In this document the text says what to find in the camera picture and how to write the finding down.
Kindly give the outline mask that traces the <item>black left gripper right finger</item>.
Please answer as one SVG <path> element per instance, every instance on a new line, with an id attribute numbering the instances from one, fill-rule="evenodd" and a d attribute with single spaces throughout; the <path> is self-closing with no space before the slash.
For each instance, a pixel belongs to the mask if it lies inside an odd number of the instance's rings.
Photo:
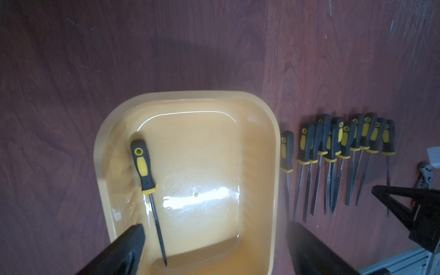
<path id="1" fill-rule="evenodd" d="M 286 241 L 297 275 L 357 275 L 346 263 L 301 223 L 291 221 Z"/>

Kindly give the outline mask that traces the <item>black yellow file seven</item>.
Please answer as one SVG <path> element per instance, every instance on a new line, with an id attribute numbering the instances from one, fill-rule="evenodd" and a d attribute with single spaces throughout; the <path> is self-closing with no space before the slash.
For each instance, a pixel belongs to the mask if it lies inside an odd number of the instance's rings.
<path id="1" fill-rule="evenodd" d="M 332 201 L 334 201 L 335 177 L 336 177 L 336 161 L 339 140 L 339 124 L 331 124 L 330 140 L 327 142 L 328 153 L 324 160 L 328 163 L 328 175 L 325 191 L 325 214 L 332 212 Z"/>

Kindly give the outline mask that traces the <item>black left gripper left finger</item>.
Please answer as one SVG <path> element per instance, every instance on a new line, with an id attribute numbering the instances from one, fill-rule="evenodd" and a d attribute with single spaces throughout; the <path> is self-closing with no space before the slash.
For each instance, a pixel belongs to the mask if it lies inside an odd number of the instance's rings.
<path id="1" fill-rule="evenodd" d="M 111 245 L 104 249 L 79 275 L 135 275 L 140 264 L 145 243 L 141 223 L 130 226 Z"/>

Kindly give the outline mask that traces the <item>black yellow file five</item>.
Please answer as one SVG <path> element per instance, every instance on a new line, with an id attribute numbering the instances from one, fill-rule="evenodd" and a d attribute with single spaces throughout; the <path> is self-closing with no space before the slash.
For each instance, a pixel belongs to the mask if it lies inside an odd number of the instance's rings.
<path id="1" fill-rule="evenodd" d="M 396 154 L 395 150 L 395 121 L 387 120 L 382 135 L 382 154 L 386 156 L 386 185 L 391 186 L 390 157 Z"/>

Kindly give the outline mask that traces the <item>black yellow file tool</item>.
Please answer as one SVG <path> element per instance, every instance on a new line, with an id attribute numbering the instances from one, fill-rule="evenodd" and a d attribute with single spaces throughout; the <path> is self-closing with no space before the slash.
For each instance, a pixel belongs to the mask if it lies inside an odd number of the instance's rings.
<path id="1" fill-rule="evenodd" d="M 351 164 L 349 166 L 348 170 L 348 180 L 347 180 L 347 191 L 346 191 L 346 205 L 350 206 L 352 194 L 354 191 L 354 185 L 355 185 L 355 176 L 357 172 L 356 167 L 356 153 L 361 150 L 360 147 L 360 140 L 362 135 L 362 128 L 364 126 L 364 119 L 365 115 L 362 113 L 356 113 L 352 115 L 350 118 L 350 121 L 355 123 L 355 132 L 354 132 L 354 138 L 352 140 L 349 152 L 351 157 Z"/>

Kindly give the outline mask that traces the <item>black yellow file two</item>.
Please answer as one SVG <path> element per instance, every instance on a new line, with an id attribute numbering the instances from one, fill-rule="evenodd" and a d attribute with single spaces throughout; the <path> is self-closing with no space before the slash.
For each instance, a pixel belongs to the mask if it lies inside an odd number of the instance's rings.
<path id="1" fill-rule="evenodd" d="M 281 162 L 280 167 L 285 174 L 285 203 L 286 203 L 286 217 L 290 218 L 290 180 L 289 175 L 293 171 L 292 157 L 294 151 L 294 133 L 290 130 L 285 130 L 281 133 Z"/>

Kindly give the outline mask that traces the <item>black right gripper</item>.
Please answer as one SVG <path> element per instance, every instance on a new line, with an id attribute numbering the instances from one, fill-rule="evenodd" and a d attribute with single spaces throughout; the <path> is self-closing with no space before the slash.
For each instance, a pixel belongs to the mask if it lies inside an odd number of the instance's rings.
<path id="1" fill-rule="evenodd" d="M 410 240 L 430 253 L 440 253 L 439 190 L 376 185 L 371 193 L 410 230 Z M 415 206 L 410 209 L 395 196 L 410 198 Z"/>

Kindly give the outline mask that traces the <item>black yellow file six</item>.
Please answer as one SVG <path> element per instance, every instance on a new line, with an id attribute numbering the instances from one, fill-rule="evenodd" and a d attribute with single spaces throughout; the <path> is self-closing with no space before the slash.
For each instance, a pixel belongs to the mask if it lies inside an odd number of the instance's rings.
<path id="1" fill-rule="evenodd" d="M 341 141 L 343 138 L 344 119 L 342 117 L 334 117 L 332 119 L 332 145 L 334 150 L 334 162 L 332 165 L 332 197 L 331 197 L 331 212 L 334 213 L 339 198 L 339 172 L 338 172 L 338 159 L 341 154 Z"/>

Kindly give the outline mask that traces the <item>black yellow file three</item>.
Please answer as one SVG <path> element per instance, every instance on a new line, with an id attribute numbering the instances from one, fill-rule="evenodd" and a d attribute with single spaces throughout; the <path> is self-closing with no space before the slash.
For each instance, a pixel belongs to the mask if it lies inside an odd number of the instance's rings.
<path id="1" fill-rule="evenodd" d="M 315 125 L 313 123 L 304 123 L 301 126 L 301 137 L 300 137 L 300 148 L 297 155 L 297 161 L 300 164 L 300 176 L 298 181 L 298 187 L 297 187 L 297 193 L 296 193 L 296 199 L 295 199 L 295 209 L 293 213 L 293 220 L 297 217 L 297 212 L 299 209 L 299 202 L 300 202 L 300 193 L 303 183 L 303 175 L 304 175 L 304 168 L 305 166 L 309 165 L 311 163 L 310 160 L 310 150 L 313 144 L 314 139 L 314 133 L 315 133 Z"/>

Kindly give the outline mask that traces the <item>black yellow file nine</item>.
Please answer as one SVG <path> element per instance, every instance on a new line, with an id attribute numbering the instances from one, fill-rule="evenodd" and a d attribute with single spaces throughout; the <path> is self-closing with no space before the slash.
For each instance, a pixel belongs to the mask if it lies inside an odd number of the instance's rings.
<path id="1" fill-rule="evenodd" d="M 311 215 L 315 215 L 316 210 L 316 204 L 317 204 L 317 195 L 319 193 L 319 186 L 320 186 L 320 179 L 321 179 L 321 167 L 322 167 L 322 160 L 323 155 L 326 155 L 327 150 L 327 141 L 330 136 L 330 127 L 331 127 L 331 116 L 327 113 L 323 113 L 317 117 L 317 123 L 321 123 L 323 125 L 323 132 L 322 132 L 322 140 L 318 149 L 318 166 L 316 171 L 316 177 L 315 177 L 315 187 L 313 191 L 313 199 L 311 203 Z"/>

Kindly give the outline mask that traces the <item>black yellow file ten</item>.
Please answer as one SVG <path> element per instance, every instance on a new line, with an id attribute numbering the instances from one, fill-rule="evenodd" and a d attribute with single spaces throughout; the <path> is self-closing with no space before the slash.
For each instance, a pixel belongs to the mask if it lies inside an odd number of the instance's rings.
<path id="1" fill-rule="evenodd" d="M 356 206 L 358 205 L 363 190 L 364 182 L 366 181 L 367 172 L 369 170 L 369 166 L 371 162 L 371 157 L 379 152 L 380 136 L 383 134 L 385 127 L 386 127 L 386 119 L 378 118 L 373 133 L 371 135 L 370 148 L 366 150 L 368 152 L 368 158 L 367 158 L 365 171 L 363 173 L 363 177 L 360 183 L 359 192 L 357 194 L 356 203 L 355 203 Z"/>

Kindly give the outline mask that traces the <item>yellow plastic tray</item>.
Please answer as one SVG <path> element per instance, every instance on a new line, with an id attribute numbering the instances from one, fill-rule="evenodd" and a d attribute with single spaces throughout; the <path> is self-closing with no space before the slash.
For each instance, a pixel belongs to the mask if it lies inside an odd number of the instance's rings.
<path id="1" fill-rule="evenodd" d="M 165 244 L 130 144 L 146 141 Z M 114 109 L 93 151 L 110 240 L 141 223 L 140 275 L 269 275 L 276 242 L 280 129 L 238 91 L 147 93 Z"/>

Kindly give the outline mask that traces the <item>black yellow file four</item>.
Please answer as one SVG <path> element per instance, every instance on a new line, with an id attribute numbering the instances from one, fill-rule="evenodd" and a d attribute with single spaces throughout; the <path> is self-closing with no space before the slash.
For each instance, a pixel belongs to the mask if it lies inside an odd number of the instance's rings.
<path id="1" fill-rule="evenodd" d="M 305 192 L 305 202 L 304 202 L 304 209 L 303 209 L 303 216 L 302 220 L 304 223 L 307 222 L 307 216 L 308 216 L 308 206 L 309 206 L 309 193 L 311 192 L 311 177 L 312 177 L 312 167 L 314 163 L 317 163 L 317 155 L 318 155 L 318 149 L 322 140 L 322 132 L 323 132 L 323 125 L 321 123 L 315 123 L 314 124 L 314 133 L 312 138 L 312 146 L 309 150 L 309 167 L 308 167 L 308 175 L 307 175 L 307 183 L 306 183 L 306 192 Z"/>

